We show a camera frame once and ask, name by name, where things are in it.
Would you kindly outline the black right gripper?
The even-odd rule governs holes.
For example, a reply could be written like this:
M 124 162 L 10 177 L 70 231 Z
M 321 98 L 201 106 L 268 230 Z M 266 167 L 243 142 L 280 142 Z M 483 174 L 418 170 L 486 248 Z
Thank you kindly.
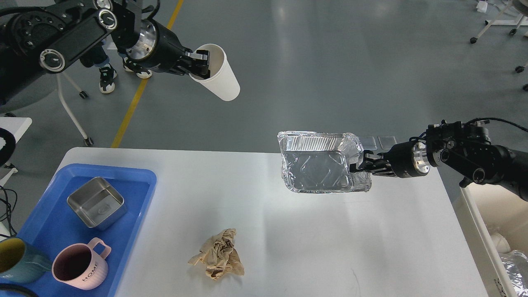
M 426 145 L 420 141 L 408 141 L 394 145 L 387 153 L 363 152 L 364 164 L 351 164 L 351 173 L 366 172 L 374 176 L 390 177 L 390 169 L 397 177 L 423 177 L 430 171 Z

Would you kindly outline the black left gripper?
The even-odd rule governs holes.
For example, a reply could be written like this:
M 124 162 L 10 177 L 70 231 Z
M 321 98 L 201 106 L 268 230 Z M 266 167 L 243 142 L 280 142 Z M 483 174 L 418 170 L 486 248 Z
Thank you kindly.
M 210 52 L 187 51 L 174 32 L 155 20 L 142 19 L 137 42 L 125 53 L 132 62 L 155 73 L 210 78 Z

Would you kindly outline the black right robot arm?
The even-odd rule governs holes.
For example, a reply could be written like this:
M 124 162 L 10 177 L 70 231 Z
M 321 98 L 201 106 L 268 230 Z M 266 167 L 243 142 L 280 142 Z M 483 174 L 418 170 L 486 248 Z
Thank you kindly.
M 490 117 L 429 125 L 418 137 L 393 145 L 372 157 L 366 150 L 349 166 L 351 173 L 385 177 L 423 177 L 431 167 L 446 165 L 463 176 L 460 187 L 499 185 L 523 201 L 528 199 L 528 155 L 490 141 Z

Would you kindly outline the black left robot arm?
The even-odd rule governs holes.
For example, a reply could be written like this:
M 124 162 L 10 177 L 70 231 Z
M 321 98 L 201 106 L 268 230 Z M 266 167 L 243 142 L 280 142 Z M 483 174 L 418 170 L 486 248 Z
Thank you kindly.
M 1 9 L 1 105 L 46 73 L 62 73 L 111 35 L 132 62 L 156 73 L 212 75 L 211 54 L 183 46 L 155 21 L 160 1 L 63 0 Z

